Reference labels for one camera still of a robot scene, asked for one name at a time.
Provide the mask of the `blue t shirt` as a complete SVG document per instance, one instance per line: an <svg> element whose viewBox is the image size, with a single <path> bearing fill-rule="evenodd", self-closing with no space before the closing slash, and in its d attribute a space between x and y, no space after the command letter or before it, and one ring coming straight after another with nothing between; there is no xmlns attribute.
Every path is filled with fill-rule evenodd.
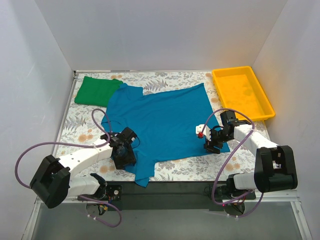
<svg viewBox="0 0 320 240"><path fill-rule="evenodd" d="M135 174L135 183L146 187L158 162L208 155L205 141L196 136L196 126L218 125L203 83L193 87L143 94L142 87L121 84L109 99L101 125L120 133L128 127L140 140L134 149L135 165L125 170Z"/></svg>

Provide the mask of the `yellow plastic tray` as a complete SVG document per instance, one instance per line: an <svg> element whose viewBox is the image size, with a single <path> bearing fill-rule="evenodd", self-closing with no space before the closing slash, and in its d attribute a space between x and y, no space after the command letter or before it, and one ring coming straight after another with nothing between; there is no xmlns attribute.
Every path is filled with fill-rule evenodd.
<svg viewBox="0 0 320 240"><path fill-rule="evenodd" d="M254 122L276 115L250 66L214 69L212 78L224 108L237 110Z"/></svg>

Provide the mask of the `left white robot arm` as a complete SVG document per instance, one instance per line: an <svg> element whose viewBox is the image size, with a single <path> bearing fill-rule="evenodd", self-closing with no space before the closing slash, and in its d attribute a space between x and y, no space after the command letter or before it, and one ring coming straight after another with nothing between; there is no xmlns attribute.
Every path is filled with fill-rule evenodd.
<svg viewBox="0 0 320 240"><path fill-rule="evenodd" d="M135 139L136 133L126 127L120 133L102 135L90 148L58 158L48 155L40 163L29 186L49 209L57 207L66 198L80 198L82 195L98 201L118 201L122 193L120 185L108 185L97 173L78 174L108 158L118 170L134 165L136 157L132 143Z"/></svg>

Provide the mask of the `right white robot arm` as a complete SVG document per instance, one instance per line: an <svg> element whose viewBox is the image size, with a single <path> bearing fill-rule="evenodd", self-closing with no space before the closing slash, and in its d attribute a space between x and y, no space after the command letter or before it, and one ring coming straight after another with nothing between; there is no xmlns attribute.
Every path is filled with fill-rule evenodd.
<svg viewBox="0 0 320 240"><path fill-rule="evenodd" d="M237 199L248 191L269 193L297 188L294 152L290 146L268 140L255 131L251 120L239 120L234 110L225 108L220 118L222 125L209 128L207 124L200 124L195 128L196 135L205 138L204 149L219 154L225 143L236 140L255 157L254 170L231 174L225 186L220 187L223 194Z"/></svg>

